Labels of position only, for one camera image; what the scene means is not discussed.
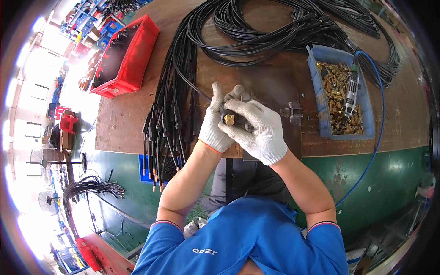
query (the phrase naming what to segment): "brass part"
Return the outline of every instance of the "brass part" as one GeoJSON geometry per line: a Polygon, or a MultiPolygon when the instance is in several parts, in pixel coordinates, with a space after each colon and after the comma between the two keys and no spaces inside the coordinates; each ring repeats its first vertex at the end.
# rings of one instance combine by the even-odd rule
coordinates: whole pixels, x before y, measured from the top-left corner
{"type": "Polygon", "coordinates": [[[234,125],[235,118],[233,115],[227,114],[223,117],[223,121],[225,122],[226,125],[232,126],[234,125]]]}
{"type": "MultiPolygon", "coordinates": [[[[350,68],[343,63],[333,65],[325,62],[317,62],[316,64],[320,70],[327,68],[328,71],[328,74],[323,78],[323,85],[329,107],[332,134],[342,134],[339,132],[342,121],[342,103],[347,95],[348,82],[345,80],[350,74],[350,68]]],[[[348,119],[343,134],[363,134],[361,124],[362,116],[360,114],[360,107],[356,105],[355,112],[353,116],[348,119]]]]}

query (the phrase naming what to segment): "white cotton glove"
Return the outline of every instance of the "white cotton glove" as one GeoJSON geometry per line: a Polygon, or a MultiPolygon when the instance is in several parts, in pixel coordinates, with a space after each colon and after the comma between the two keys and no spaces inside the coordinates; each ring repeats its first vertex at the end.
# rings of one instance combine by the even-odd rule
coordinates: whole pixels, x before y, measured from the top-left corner
{"type": "Polygon", "coordinates": [[[219,123],[220,130],[227,133],[251,156],[259,159],[264,165],[272,165],[286,155],[287,145],[282,135],[281,117],[278,113],[255,100],[247,103],[230,100],[223,107],[244,116],[255,128],[249,133],[244,129],[219,123]]]}
{"type": "Polygon", "coordinates": [[[243,91],[243,86],[237,85],[223,98],[220,83],[213,83],[214,96],[211,105],[206,109],[198,139],[219,153],[223,153],[234,143],[233,139],[219,129],[218,125],[221,122],[220,105],[224,99],[240,97],[243,91]]]}

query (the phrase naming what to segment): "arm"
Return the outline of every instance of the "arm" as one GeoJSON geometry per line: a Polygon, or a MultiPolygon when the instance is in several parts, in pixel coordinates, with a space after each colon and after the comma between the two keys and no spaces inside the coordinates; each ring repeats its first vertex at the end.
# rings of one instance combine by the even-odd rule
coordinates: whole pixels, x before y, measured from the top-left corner
{"type": "Polygon", "coordinates": [[[255,128],[252,133],[219,123],[219,128],[253,157],[277,172],[295,202],[304,211],[310,228],[321,221],[336,222],[333,199],[319,177],[287,148],[281,118],[257,101],[231,100],[224,108],[244,116],[255,128]]]}
{"type": "MultiPolygon", "coordinates": [[[[240,97],[242,92],[243,87],[237,85],[225,98],[240,97]]],[[[185,166],[164,189],[156,220],[168,220],[183,229],[187,214],[200,198],[206,181],[219,163],[222,153],[234,143],[233,139],[218,128],[223,99],[220,84],[214,82],[213,99],[206,109],[199,141],[185,166]]]]}
{"type": "Polygon", "coordinates": [[[198,141],[185,166],[169,181],[159,201],[157,220],[169,220],[180,229],[200,198],[206,181],[221,159],[221,153],[198,141]]]}
{"type": "Polygon", "coordinates": [[[270,167],[282,178],[294,201],[305,213],[308,228],[321,221],[336,223],[336,208],[329,191],[290,150],[270,167]]]}

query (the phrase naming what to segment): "metal clamp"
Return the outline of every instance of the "metal clamp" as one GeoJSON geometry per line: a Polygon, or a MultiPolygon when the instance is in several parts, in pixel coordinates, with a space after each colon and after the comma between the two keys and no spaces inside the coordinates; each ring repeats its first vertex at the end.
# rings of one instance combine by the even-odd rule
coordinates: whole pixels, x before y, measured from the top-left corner
{"type": "Polygon", "coordinates": [[[301,106],[299,102],[289,102],[289,108],[280,109],[280,116],[290,118],[290,123],[301,126],[301,106]]]}

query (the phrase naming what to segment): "person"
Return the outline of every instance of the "person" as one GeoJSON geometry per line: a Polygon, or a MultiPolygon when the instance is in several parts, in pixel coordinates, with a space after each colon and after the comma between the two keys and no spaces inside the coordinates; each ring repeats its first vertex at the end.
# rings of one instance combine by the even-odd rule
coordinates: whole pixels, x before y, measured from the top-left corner
{"type": "Polygon", "coordinates": [[[213,83],[199,140],[164,189],[132,274],[348,274],[334,201],[319,177],[287,148],[280,115],[257,101],[232,99],[224,108],[246,118],[254,131],[220,121],[221,103],[242,91],[238,85],[223,98],[220,84],[213,83]],[[225,205],[225,163],[220,160],[234,141],[260,161],[233,162],[236,199],[225,205]],[[208,223],[184,239],[186,215],[216,167],[211,196],[202,201],[208,223]],[[306,238],[295,223],[297,212],[287,206],[290,196],[305,213],[306,238]]]}

